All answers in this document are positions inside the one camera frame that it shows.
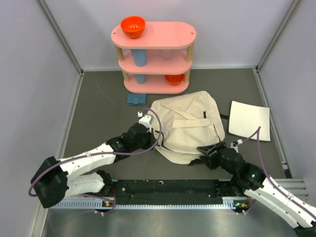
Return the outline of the cream canvas backpack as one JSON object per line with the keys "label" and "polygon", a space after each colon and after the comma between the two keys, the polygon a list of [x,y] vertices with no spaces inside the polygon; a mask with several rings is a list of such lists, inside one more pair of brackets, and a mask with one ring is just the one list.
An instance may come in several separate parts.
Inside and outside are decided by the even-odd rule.
{"label": "cream canvas backpack", "polygon": [[155,100],[152,128],[159,140],[155,149],[175,164],[189,164],[198,159],[198,147],[216,145],[225,131],[216,101],[207,91]]}

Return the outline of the small teal notebook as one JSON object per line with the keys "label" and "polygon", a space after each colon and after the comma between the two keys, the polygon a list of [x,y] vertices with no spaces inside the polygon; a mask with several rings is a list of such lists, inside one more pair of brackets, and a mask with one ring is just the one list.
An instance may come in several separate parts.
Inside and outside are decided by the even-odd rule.
{"label": "small teal notebook", "polygon": [[128,94],[127,104],[129,104],[129,105],[145,105],[146,104],[146,94],[135,94],[135,93]]}

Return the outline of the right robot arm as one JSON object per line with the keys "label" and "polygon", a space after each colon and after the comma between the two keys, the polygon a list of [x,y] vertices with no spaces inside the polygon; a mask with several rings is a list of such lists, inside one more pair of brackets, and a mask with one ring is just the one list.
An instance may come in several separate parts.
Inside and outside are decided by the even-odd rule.
{"label": "right robot arm", "polygon": [[199,159],[211,170],[218,167],[232,178],[231,191],[246,195],[272,210],[295,231],[299,237],[316,235],[316,208],[283,188],[262,168],[244,160],[237,148],[225,142],[197,147]]}

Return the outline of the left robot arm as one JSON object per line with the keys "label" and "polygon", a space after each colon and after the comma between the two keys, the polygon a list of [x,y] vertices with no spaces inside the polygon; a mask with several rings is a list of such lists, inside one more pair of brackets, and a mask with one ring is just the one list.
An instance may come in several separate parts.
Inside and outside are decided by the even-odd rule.
{"label": "left robot arm", "polygon": [[106,196],[112,190],[109,174],[97,171],[90,175],[89,172],[150,151],[155,141],[151,125],[139,121],[121,136],[78,156],[46,158],[31,179],[30,190],[35,192],[43,208],[53,207],[64,198],[78,194],[99,193]]}

